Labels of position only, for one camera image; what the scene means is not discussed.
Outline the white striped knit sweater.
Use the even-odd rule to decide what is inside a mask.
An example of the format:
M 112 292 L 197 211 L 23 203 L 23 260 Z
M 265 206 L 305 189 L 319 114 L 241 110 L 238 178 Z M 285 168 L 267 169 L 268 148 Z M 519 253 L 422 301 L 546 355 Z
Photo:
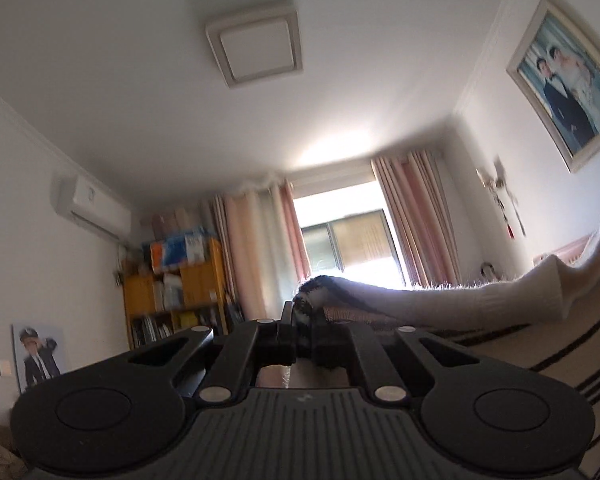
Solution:
M 573 264 L 549 256 L 521 278 L 397 290 L 321 275 L 292 302 L 296 358 L 259 370 L 260 388 L 310 383 L 314 315 L 369 325 L 406 385 L 405 404 L 322 389 L 317 439 L 357 477 L 378 475 L 388 440 L 416 474 L 426 443 L 443 478 L 600 479 L 600 227 Z

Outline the dark hanging tote bag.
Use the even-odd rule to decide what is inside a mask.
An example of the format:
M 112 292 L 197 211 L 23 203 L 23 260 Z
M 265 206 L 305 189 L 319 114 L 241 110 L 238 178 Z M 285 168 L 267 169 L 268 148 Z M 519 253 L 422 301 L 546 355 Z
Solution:
M 230 294 L 225 295 L 224 312 L 227 331 L 231 333 L 239 324 L 245 322 L 242 306 Z

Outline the wooden bookshelf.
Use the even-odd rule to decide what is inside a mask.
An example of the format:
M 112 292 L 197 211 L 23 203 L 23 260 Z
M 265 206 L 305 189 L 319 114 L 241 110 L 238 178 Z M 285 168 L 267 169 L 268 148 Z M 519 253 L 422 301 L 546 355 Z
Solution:
M 132 349 L 201 325 L 217 335 L 230 331 L 222 247 L 214 238 L 203 262 L 159 271 L 138 264 L 122 276 L 121 284 Z

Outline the pink sheer curtain left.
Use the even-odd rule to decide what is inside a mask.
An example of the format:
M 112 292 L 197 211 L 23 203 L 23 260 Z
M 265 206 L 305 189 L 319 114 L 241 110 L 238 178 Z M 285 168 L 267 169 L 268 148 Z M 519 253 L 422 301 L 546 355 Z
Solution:
M 311 273 L 291 184 L 249 183 L 215 196 L 213 208 L 228 284 L 245 318 L 276 320 Z

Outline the pink striped curtain right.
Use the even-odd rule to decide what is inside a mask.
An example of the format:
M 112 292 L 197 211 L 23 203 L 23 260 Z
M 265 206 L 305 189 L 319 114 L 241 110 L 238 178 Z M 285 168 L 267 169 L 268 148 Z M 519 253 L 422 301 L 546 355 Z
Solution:
M 411 281 L 422 287 L 460 284 L 452 218 L 434 155 L 412 151 L 378 156 L 372 169 Z

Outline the child pilot portrait poster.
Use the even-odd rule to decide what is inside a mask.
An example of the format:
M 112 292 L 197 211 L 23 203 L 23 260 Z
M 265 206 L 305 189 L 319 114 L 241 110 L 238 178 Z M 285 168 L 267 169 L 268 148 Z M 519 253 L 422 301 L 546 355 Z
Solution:
M 58 326 L 12 324 L 12 350 L 21 393 L 67 371 L 65 337 Z

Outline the wooden bed headboard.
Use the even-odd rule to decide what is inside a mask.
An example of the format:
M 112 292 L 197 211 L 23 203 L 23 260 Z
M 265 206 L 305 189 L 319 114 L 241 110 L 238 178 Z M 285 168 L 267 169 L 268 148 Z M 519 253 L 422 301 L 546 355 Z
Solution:
M 542 254 L 533 258 L 533 265 L 538 266 L 549 256 L 556 256 L 565 264 L 573 264 L 582 256 L 592 236 L 593 234 L 586 234 L 565 246 L 549 250 L 548 252 L 542 252 Z

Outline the square ceiling lamp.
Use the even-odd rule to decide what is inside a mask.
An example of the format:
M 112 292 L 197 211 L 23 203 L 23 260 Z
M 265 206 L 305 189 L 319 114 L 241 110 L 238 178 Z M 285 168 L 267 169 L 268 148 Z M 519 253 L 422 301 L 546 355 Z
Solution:
M 298 13 L 290 3 L 225 14 L 204 31 L 230 88 L 303 70 Z

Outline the framed wedding photo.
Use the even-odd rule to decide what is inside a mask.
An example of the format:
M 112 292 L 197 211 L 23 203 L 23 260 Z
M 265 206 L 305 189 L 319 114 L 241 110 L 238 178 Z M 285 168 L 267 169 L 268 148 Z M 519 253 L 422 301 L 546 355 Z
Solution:
M 579 171 L 600 151 L 600 48 L 556 3 L 540 0 L 506 72 L 568 170 Z

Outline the white wall switch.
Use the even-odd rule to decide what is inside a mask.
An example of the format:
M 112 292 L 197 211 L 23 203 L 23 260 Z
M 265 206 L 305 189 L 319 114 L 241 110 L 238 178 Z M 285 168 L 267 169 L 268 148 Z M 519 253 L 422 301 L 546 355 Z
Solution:
M 10 362 L 9 359 L 0 359 L 0 376 L 12 377 L 13 374 L 12 362 Z

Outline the wall hanging ornament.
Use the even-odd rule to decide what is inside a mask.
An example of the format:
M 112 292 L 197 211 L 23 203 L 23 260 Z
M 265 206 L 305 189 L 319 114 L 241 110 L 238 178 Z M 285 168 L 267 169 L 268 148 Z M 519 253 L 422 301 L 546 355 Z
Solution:
M 505 231 L 511 240 L 518 236 L 526 237 L 527 230 L 518 209 L 518 200 L 509 189 L 506 170 L 502 160 L 495 156 L 493 159 L 493 170 L 486 167 L 476 169 L 476 174 L 482 187 L 489 193 L 496 208 L 502 216 Z

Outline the white wall air conditioner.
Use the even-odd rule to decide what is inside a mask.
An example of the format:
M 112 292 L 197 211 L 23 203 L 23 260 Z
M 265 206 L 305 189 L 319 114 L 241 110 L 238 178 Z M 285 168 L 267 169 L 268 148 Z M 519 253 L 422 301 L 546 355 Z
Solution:
M 131 211 L 81 176 L 61 180 L 57 212 L 116 240 L 127 240 L 132 232 Z

